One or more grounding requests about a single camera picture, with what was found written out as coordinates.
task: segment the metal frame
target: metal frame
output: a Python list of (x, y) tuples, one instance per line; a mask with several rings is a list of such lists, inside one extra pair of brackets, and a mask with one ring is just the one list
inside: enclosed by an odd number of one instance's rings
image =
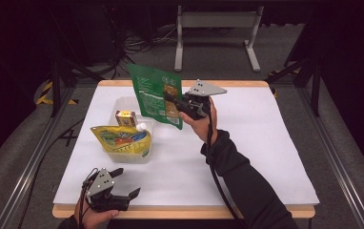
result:
[(250, 28), (251, 37), (244, 40), (245, 49), (250, 58), (254, 72), (259, 72), (260, 67), (253, 50), (253, 43), (259, 28), (260, 19), (262, 18), (263, 7), (258, 7), (257, 11), (240, 11), (240, 12), (183, 12), (182, 7), (178, 6), (177, 32), (178, 39), (176, 45), (175, 65), (176, 72), (182, 71), (183, 56), (183, 28)]

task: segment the white plastic part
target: white plastic part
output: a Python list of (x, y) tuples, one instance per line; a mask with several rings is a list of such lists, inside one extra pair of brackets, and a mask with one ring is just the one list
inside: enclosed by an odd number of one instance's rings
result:
[(142, 131), (147, 130), (147, 125), (144, 122), (139, 123), (139, 124), (137, 124), (137, 126), (135, 126), (135, 129), (137, 129), (138, 132), (142, 132)]

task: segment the black jacket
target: black jacket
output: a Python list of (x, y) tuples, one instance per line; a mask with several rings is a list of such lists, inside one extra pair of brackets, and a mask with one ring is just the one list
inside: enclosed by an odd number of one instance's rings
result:
[[(238, 153), (228, 132), (219, 130), (209, 153), (204, 144), (201, 154), (208, 156), (217, 174), (223, 177), (230, 194), (251, 229), (298, 229), (272, 186)], [(59, 229), (77, 228), (75, 218), (62, 221)]]

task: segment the black cable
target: black cable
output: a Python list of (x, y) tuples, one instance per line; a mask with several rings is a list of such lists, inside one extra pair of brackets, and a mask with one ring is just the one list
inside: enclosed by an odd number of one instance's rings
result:
[(30, 184), (30, 193), (28, 195), (28, 198), (27, 198), (27, 202), (25, 203), (25, 209), (24, 211), (22, 212), (22, 217), (21, 217), (21, 220), (19, 221), (19, 224), (18, 224), (18, 229), (20, 229), (22, 227), (22, 223), (24, 222), (24, 219), (25, 219), (25, 215), (28, 211), (28, 207), (30, 205), (30, 198), (31, 198), (31, 194), (33, 192), (33, 188), (34, 188), (34, 183), (36, 181), (36, 178), (37, 178), (37, 174), (39, 173), (39, 169), (40, 169), (40, 166), (42, 165), (42, 162), (43, 162), (43, 159), (45, 159), (45, 156), (47, 154), (47, 152), (51, 149), (51, 147), (54, 145), (54, 143), (60, 139), (60, 137), (64, 136), (66, 133), (68, 133), (73, 127), (75, 127), (76, 125), (78, 125), (80, 122), (84, 121), (85, 117), (83, 117), (81, 120), (77, 121), (75, 124), (73, 124), (72, 126), (70, 126), (66, 131), (64, 131), (60, 136), (58, 136), (50, 145), (49, 147), (46, 149), (45, 153), (43, 154), (42, 156), (42, 159), (39, 161), (39, 164), (37, 165), (37, 168), (36, 168), (36, 171), (33, 175), (33, 178), (31, 179), (31, 184)]
[(223, 189), (221, 188), (220, 181), (217, 178), (217, 175), (215, 174), (214, 165), (212, 164), (212, 161), (209, 160), (210, 155), (210, 145), (212, 144), (212, 112), (208, 111), (209, 116), (209, 130), (207, 135), (207, 142), (206, 142), (206, 158), (208, 159), (210, 170), (212, 172), (212, 178), (214, 179), (215, 185), (217, 186), (218, 192), (220, 193), (221, 197), (223, 198), (224, 203), (226, 204), (227, 208), (230, 210), (231, 214), (233, 215), (233, 218), (240, 224), (240, 226), (244, 229), (248, 228), (245, 222), (241, 221), (241, 219), (238, 217), (238, 215), (233, 210), (232, 206), (230, 205), (229, 201), (227, 200), (226, 195), (224, 194)]

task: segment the metal stand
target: metal stand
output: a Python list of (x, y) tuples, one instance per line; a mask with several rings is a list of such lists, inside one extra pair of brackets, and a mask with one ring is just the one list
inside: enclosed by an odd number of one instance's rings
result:
[(268, 84), (273, 83), (277, 79), (297, 70), (300, 69), (298, 75), (295, 77), (293, 83), (296, 88), (304, 88), (307, 85), (307, 82), (313, 76), (313, 88), (312, 88), (312, 97), (311, 97), (311, 104), (313, 108), (313, 113), (315, 116), (319, 117), (318, 112), (318, 97), (319, 97), (319, 86), (320, 86), (320, 72), (321, 68), (317, 61), (311, 59), (303, 59), (300, 61), (295, 62), (291, 66), (287, 67), (286, 69), (274, 73), (269, 78), (265, 79)]
[(259, 7), (257, 11), (242, 12), (191, 12), (182, 11), (182, 7), (178, 6), (177, 31), (178, 43), (176, 45), (175, 66), (176, 72), (182, 71), (182, 55), (183, 55), (183, 39), (182, 28), (251, 28), (251, 37), (244, 40), (245, 49), (250, 58), (254, 72), (259, 72), (260, 67), (253, 51), (253, 43), (259, 28), (260, 19), (262, 18), (263, 7)]

